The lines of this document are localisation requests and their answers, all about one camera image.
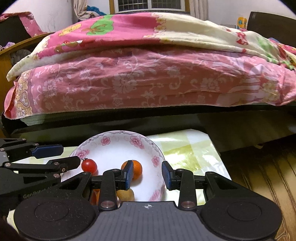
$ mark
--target pink comforter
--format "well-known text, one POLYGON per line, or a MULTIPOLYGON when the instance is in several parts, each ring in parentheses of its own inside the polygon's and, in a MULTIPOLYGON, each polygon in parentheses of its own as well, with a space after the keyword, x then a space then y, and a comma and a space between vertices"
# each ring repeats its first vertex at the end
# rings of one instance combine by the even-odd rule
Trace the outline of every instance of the pink comforter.
POLYGON ((0 14, 0 22, 8 19, 12 16, 19 16, 22 24, 24 25, 27 33, 31 36, 37 36, 41 34, 46 34, 46 32, 43 32, 37 22, 34 19, 34 16, 31 12, 14 12, 14 13, 3 13, 0 14))
POLYGON ((178 46, 119 48, 25 71, 5 100, 10 119, 67 111, 296 99, 296 74, 242 53, 178 46))

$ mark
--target curtain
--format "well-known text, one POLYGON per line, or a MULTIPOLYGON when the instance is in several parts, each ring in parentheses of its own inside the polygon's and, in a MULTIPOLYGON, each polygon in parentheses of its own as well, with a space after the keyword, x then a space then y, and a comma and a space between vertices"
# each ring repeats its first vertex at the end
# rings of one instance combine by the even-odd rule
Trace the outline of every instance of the curtain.
POLYGON ((74 12, 78 19, 86 20, 93 17, 98 17, 99 15, 93 11, 86 11, 87 0, 74 0, 74 12))
POLYGON ((190 15, 201 20, 208 20, 207 0, 189 0, 190 15))

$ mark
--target white wall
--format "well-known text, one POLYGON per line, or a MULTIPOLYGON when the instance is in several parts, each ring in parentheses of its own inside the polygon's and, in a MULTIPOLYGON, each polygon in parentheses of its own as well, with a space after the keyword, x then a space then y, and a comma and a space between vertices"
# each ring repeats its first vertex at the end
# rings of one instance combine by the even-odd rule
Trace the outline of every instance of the white wall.
POLYGON ((267 12, 296 19, 296 15, 279 0, 208 0, 209 20, 217 24, 235 24, 238 17, 249 18, 252 11, 267 12))
POLYGON ((87 5, 97 7, 101 12, 110 14, 109 0, 87 0, 87 5))
POLYGON ((55 32, 76 22, 73 0, 18 0, 5 12, 26 11, 32 12, 45 32, 55 32))

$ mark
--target blue cloth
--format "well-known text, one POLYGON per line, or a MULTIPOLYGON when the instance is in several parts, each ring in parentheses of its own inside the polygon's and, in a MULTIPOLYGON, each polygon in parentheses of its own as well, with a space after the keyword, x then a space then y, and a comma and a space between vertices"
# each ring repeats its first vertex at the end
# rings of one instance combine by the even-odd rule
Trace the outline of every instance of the blue cloth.
POLYGON ((104 12, 101 12, 100 9, 98 9, 97 7, 90 7, 90 6, 87 6, 87 11, 93 11, 93 12, 96 12, 98 15, 100 16, 103 16, 103 15, 107 15, 106 13, 104 12))
POLYGON ((279 40, 276 40, 276 39, 274 39, 274 38, 269 38, 269 39, 271 39, 271 40, 273 40, 273 41, 276 41, 277 43, 281 43, 279 40))

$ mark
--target crosshair marking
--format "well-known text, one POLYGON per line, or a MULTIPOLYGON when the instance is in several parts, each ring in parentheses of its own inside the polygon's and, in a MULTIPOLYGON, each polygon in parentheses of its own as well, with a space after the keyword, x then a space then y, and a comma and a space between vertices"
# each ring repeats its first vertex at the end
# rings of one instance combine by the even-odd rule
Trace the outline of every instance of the crosshair marking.
POLYGON ((149 203, 147 203, 145 206, 143 206, 144 208, 147 208, 147 209, 149 209, 149 208, 152 208, 152 207, 154 207, 154 206, 152 206, 152 205, 150 205, 149 203))

